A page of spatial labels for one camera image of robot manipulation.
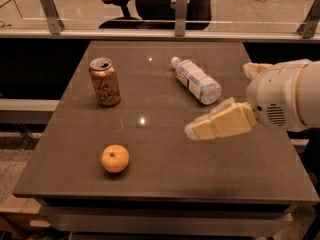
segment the table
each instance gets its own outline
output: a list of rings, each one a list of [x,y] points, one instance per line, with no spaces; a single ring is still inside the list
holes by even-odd
[[[88,73],[101,56],[118,74],[114,107],[98,105]],[[175,78],[173,56],[221,84],[216,104],[245,101],[241,43],[92,41],[13,194],[39,200],[59,230],[193,236],[271,236],[297,205],[316,204],[285,131],[258,125],[223,139],[185,136],[184,126],[216,104],[201,105]],[[100,163],[110,144],[130,153],[118,175]]]

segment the bottle cap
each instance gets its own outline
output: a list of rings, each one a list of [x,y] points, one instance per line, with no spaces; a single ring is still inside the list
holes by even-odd
[[[181,62],[181,59],[179,59],[178,57],[173,57],[171,59],[171,65],[174,67],[174,68],[177,68],[178,64]]]

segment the can top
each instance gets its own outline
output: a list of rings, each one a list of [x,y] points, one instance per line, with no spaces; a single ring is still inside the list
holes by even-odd
[[[108,70],[112,66],[112,60],[109,58],[101,57],[101,58],[96,58],[90,63],[90,67],[93,70]]]

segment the gray tabletop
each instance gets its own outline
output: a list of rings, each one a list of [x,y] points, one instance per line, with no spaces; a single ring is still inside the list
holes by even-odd
[[[121,102],[98,105],[89,64],[112,59]],[[249,61],[241,43],[91,42],[15,187],[21,197],[314,203],[319,200],[285,131],[258,125],[250,133],[192,141],[184,126],[203,106],[176,80],[173,56],[192,59],[222,85],[222,96],[245,100]],[[146,124],[140,125],[143,117]],[[125,146],[130,164],[108,174],[100,159]]]

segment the metal bracket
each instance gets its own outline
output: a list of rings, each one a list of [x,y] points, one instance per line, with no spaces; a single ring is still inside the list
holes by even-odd
[[[175,35],[184,37],[186,34],[186,17],[187,17],[188,0],[176,0],[176,16],[175,16]]]
[[[320,20],[320,0],[314,0],[307,17],[297,29],[303,38],[312,38],[317,30]]]
[[[64,24],[58,15],[54,1],[40,0],[40,2],[47,18],[50,33],[59,34],[64,29]]]

